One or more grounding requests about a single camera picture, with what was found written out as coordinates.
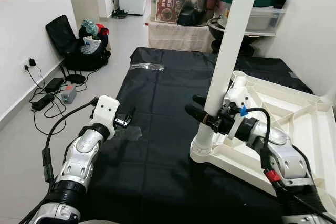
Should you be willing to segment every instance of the wall socket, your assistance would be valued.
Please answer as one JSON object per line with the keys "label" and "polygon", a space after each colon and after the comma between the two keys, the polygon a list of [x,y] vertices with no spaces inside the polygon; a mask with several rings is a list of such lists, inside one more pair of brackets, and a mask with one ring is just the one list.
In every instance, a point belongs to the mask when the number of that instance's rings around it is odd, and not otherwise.
{"label": "wall socket", "polygon": [[26,59],[26,60],[23,60],[21,63],[20,63],[20,68],[22,70],[22,72],[25,72],[25,65],[29,66],[29,59]]}

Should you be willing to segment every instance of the poster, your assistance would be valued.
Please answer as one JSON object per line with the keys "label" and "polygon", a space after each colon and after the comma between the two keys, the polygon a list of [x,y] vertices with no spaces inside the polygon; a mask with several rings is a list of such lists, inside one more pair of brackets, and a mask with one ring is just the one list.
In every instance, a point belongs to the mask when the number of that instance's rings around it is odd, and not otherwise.
{"label": "poster", "polygon": [[155,21],[177,23],[185,0],[156,0]]}

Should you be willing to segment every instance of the white plastic base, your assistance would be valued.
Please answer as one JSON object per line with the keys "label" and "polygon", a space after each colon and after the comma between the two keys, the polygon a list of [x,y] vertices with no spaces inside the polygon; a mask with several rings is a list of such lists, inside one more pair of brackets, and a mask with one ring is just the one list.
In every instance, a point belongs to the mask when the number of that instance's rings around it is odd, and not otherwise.
{"label": "white plastic base", "polygon": [[[232,80],[244,73],[235,71]],[[250,107],[265,108],[271,126],[286,132],[292,143],[307,156],[321,200],[329,213],[336,216],[336,122],[332,104],[316,95],[307,94],[268,81],[246,76]],[[266,122],[260,112],[247,117]],[[260,168],[260,157],[244,142],[212,134],[209,154],[200,154],[192,141],[190,157],[198,163],[209,162],[275,196]]]}

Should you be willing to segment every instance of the white pole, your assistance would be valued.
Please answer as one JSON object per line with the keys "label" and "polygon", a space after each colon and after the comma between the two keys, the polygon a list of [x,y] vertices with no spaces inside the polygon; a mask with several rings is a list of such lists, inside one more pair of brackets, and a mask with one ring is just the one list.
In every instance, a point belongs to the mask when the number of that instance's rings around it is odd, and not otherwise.
{"label": "white pole", "polygon": [[[217,62],[212,76],[210,89],[206,98],[204,110],[215,116],[223,105],[224,94],[228,88],[234,69],[240,45],[243,41],[247,22],[254,0],[233,0],[225,32],[219,49]],[[197,156],[206,156],[211,150],[213,131],[200,123],[196,138],[192,141],[190,156],[199,162]]]}

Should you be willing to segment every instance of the table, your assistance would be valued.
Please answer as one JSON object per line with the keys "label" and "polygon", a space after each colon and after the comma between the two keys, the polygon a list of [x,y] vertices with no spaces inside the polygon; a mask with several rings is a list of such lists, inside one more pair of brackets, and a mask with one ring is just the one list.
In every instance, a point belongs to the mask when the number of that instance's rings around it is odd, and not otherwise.
{"label": "table", "polygon": [[[198,123],[184,111],[192,95],[206,95],[216,54],[137,48],[119,91],[119,114],[136,107],[132,130],[118,131],[95,163],[82,220],[118,223],[281,223],[276,199],[188,155]],[[255,77],[311,92],[280,59],[239,57],[235,66]]]}
{"label": "table", "polygon": [[148,21],[148,45],[152,48],[212,52],[208,26],[178,26]]}

